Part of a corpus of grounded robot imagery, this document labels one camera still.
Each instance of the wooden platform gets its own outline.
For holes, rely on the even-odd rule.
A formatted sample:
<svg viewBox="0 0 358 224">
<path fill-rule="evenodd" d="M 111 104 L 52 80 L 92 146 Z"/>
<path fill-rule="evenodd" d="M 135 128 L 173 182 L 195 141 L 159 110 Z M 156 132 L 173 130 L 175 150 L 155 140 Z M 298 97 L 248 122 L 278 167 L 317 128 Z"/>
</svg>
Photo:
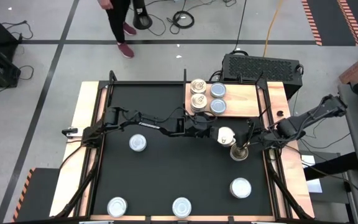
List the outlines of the wooden platform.
<svg viewBox="0 0 358 224">
<path fill-rule="evenodd" d="M 212 84 L 207 84 L 205 96 L 207 97 L 207 105 L 205 111 L 211 111 L 210 102 L 214 99 L 210 94 Z M 223 100 L 226 102 L 226 111 L 218 116 L 226 117 L 253 117 L 259 116 L 259 106 L 256 97 L 256 89 L 254 85 L 232 85 L 225 84 L 226 94 Z M 191 111 L 191 92 L 190 83 L 186 84 L 185 106 L 189 114 Z"/>
</svg>

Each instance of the pink sneaker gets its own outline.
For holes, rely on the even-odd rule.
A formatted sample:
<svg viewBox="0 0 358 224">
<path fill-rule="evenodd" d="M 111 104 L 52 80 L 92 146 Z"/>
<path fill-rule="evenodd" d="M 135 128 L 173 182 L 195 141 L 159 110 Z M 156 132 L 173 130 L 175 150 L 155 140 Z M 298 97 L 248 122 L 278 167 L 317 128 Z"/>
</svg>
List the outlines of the pink sneaker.
<svg viewBox="0 0 358 224">
<path fill-rule="evenodd" d="M 124 32 L 128 35 L 136 35 L 135 28 L 131 27 L 128 23 L 124 22 Z"/>
<path fill-rule="evenodd" d="M 129 48 L 127 43 L 117 44 L 118 49 L 121 51 L 124 57 L 126 58 L 133 58 L 135 53 L 132 49 Z"/>
</svg>

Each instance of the can lid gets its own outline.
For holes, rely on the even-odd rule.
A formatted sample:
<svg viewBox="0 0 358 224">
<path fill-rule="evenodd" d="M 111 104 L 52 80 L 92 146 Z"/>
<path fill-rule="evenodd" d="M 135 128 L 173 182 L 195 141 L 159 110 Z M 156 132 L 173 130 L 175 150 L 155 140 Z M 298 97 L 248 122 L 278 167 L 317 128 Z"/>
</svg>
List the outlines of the can lid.
<svg viewBox="0 0 358 224">
<path fill-rule="evenodd" d="M 226 103 L 222 99 L 215 99 L 211 102 L 211 111 L 214 114 L 223 114 L 226 110 Z"/>
<path fill-rule="evenodd" d="M 173 213 L 178 218 L 186 218 L 191 212 L 191 203 L 187 198 L 177 198 L 172 204 Z"/>
<path fill-rule="evenodd" d="M 146 148 L 146 145 L 146 138 L 141 134 L 135 134 L 129 140 L 129 147 L 136 152 L 143 151 Z"/>
<path fill-rule="evenodd" d="M 213 83 L 211 86 L 211 95 L 216 98 L 223 97 L 226 93 L 226 87 L 222 83 Z"/>
<path fill-rule="evenodd" d="M 252 187 L 248 180 L 240 177 L 233 180 L 231 190 L 236 197 L 246 198 L 251 194 Z"/>
<path fill-rule="evenodd" d="M 122 197 L 115 197 L 107 204 L 107 212 L 112 217 L 121 217 L 127 210 L 127 202 Z"/>
<path fill-rule="evenodd" d="M 204 93 L 206 90 L 206 82 L 202 79 L 195 79 L 191 81 L 190 88 L 193 93 Z"/>
<path fill-rule="evenodd" d="M 191 96 L 191 105 L 195 108 L 204 108 L 207 104 L 206 96 L 202 93 L 196 93 Z"/>
</svg>

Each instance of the black metal frame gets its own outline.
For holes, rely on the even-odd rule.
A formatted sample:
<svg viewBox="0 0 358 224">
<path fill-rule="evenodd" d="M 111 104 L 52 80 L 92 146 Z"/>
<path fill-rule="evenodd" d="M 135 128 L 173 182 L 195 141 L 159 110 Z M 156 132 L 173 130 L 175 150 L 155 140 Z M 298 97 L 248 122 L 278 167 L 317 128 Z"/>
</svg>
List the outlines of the black metal frame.
<svg viewBox="0 0 358 224">
<path fill-rule="evenodd" d="M 258 82 L 258 84 L 256 84 L 256 82 L 251 82 L 251 81 L 249 81 L 249 82 L 240 82 L 240 83 L 237 82 L 237 81 L 233 81 L 233 82 L 222 82 L 222 83 L 226 84 L 226 85 L 230 85 L 230 84 L 232 84 L 232 85 L 234 85 L 234 84 L 235 85 L 238 85 L 238 84 L 241 84 L 241 85 L 254 85 L 255 86 L 255 91 L 256 91 L 256 94 L 257 94 L 257 101 L 258 101 L 258 107 L 259 107 L 260 114 L 262 113 L 262 108 L 261 108 L 261 102 L 260 102 L 260 97 L 259 97 L 259 89 L 261 89 L 263 91 L 263 94 L 264 94 L 264 100 L 265 100 L 265 105 L 266 105 L 265 113 L 267 113 L 269 124 L 273 124 L 274 123 L 274 121 L 273 121 L 273 113 L 272 113 L 272 110 L 271 110 L 271 107 L 270 107 L 270 95 L 269 95 L 269 89 L 267 88 L 267 81 L 266 80 L 258 80 L 257 82 Z M 189 82 L 186 80 L 186 69 L 184 69 L 183 81 L 144 81 L 144 82 L 117 81 L 114 73 L 111 72 L 110 73 L 110 81 L 108 81 L 108 82 L 101 81 L 99 83 L 99 90 L 98 90 L 98 94 L 97 94 L 97 97 L 96 97 L 97 102 L 95 103 L 95 109 L 94 109 L 92 124 L 97 122 L 96 117 L 97 117 L 97 111 L 98 111 L 98 108 L 99 108 L 99 103 L 98 102 L 100 101 L 100 98 L 101 98 L 101 92 L 102 92 L 101 89 L 105 88 L 106 85 L 108 86 L 108 89 L 107 89 L 108 95 L 106 96 L 106 101 L 105 101 L 106 106 L 105 106 L 105 108 L 107 108 L 109 106 L 109 104 L 111 102 L 111 94 L 114 92 L 113 87 L 117 86 L 117 85 L 183 85 L 183 89 L 184 89 L 183 90 L 183 107 L 185 107 L 185 99 L 186 99 L 185 98 L 185 94 L 186 94 L 185 89 L 186 89 L 186 84 L 187 83 L 189 83 Z M 263 124 L 264 123 L 263 116 L 260 115 L 259 118 L 261 120 L 261 123 Z M 100 148 L 96 149 L 96 150 L 100 150 L 100 156 L 99 156 L 99 160 L 98 160 L 99 164 L 98 164 L 98 168 L 97 168 L 97 171 L 96 171 L 96 177 L 90 183 L 91 187 L 90 187 L 90 190 L 89 190 L 89 198 L 88 198 L 88 203 L 87 203 L 87 208 L 86 208 L 86 215 L 87 216 L 91 215 L 91 211 L 93 210 L 93 207 L 94 207 L 94 195 L 96 193 L 97 184 L 98 184 L 98 181 L 99 181 L 99 171 L 100 171 L 99 168 L 101 167 L 101 163 L 102 163 L 102 160 L 103 160 L 102 156 L 103 156 L 104 138 L 105 137 L 103 136 L 103 144 L 102 144 L 102 146 Z M 265 168 L 268 169 L 267 168 L 268 163 L 269 163 L 268 159 L 270 158 L 269 157 L 269 152 L 265 151 L 264 153 L 265 153 L 265 160 L 264 160 Z M 85 156 L 84 163 L 83 163 L 83 169 L 82 169 L 82 173 L 81 173 L 80 183 L 82 183 L 83 180 L 86 177 L 86 171 L 88 170 L 90 154 L 91 154 L 91 149 L 87 149 L 86 156 Z M 278 155 L 277 151 L 275 152 L 275 157 L 276 157 L 275 162 L 276 162 L 277 169 L 278 169 L 278 175 L 280 177 L 280 180 L 285 184 L 283 166 L 282 166 L 281 158 Z M 271 176 L 269 176 L 269 172 L 267 172 L 267 178 L 268 178 L 268 184 L 269 184 L 269 187 L 270 187 L 270 193 L 272 194 L 271 203 L 272 203 L 273 216 L 275 217 L 275 219 L 278 219 L 278 218 L 281 218 L 281 217 L 280 217 L 280 210 L 279 210 L 278 202 L 277 202 L 277 193 L 276 193 L 276 188 L 275 188 L 275 182 L 273 181 Z M 291 208 L 290 208 L 290 206 L 289 206 L 289 204 L 288 204 L 288 202 L 286 200 L 284 201 L 284 204 L 285 204 L 285 212 L 287 214 L 287 217 L 291 218 L 292 217 Z M 78 215 L 80 205 L 81 205 L 81 199 L 79 200 L 79 202 L 77 203 L 77 206 L 75 208 L 75 215 Z M 128 221 L 128 222 L 125 222 L 125 223 L 138 223 L 138 222 L 137 221 Z"/>
</svg>

